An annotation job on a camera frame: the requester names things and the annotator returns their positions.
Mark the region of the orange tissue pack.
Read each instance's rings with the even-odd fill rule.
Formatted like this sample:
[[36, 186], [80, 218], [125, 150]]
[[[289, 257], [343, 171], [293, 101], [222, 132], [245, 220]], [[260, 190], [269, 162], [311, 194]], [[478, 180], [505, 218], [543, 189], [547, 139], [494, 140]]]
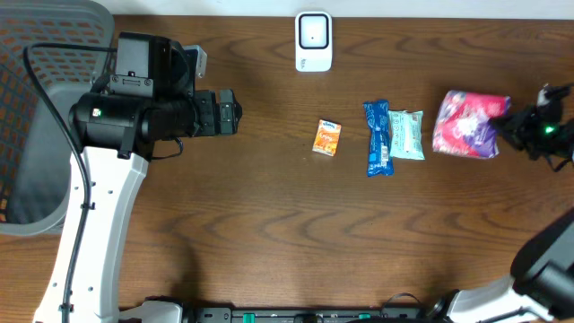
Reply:
[[331, 121], [320, 119], [312, 151], [327, 156], [335, 156], [342, 126]]

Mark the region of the red purple pad pack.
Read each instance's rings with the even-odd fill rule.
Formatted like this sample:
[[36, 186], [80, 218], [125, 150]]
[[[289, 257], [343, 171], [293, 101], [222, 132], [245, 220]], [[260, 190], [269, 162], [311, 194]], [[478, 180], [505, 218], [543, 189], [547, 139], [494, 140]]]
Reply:
[[489, 121], [505, 116], [509, 107], [509, 96], [449, 91], [436, 119], [433, 151], [477, 159], [496, 157], [497, 132]]

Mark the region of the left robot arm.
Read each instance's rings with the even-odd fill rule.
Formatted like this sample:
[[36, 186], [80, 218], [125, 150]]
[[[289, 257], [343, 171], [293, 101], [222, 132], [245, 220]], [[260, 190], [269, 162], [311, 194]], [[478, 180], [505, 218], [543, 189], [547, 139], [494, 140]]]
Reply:
[[57, 117], [72, 152], [69, 198], [38, 322], [188, 322], [170, 297], [122, 310], [118, 278], [138, 190], [159, 141], [234, 135], [242, 108], [233, 91], [199, 91], [206, 54], [198, 46], [122, 32], [115, 69]]

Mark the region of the mint green wipes pack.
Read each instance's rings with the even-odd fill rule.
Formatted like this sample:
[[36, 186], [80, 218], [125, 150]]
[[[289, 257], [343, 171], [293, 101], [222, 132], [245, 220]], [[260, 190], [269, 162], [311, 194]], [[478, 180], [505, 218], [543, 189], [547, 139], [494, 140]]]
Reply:
[[390, 156], [423, 161], [423, 112], [389, 111], [388, 115], [392, 133]]

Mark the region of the blue Oreo cookie pack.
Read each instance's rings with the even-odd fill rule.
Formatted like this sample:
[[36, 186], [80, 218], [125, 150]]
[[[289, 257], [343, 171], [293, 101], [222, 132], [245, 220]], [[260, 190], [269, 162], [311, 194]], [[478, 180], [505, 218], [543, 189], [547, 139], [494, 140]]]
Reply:
[[363, 108], [370, 130], [367, 176], [392, 176], [395, 169], [390, 156], [388, 101], [366, 101]]

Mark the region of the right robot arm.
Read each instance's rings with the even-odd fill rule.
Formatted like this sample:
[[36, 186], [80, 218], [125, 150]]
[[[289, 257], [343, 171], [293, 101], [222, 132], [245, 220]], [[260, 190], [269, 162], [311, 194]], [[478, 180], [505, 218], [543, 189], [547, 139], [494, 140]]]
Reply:
[[[573, 84], [546, 84], [537, 102], [489, 121], [512, 148], [555, 173], [573, 164], [573, 121], [561, 121]], [[573, 211], [529, 240], [508, 275], [484, 287], [455, 290], [429, 308], [430, 322], [528, 322], [573, 317]]]

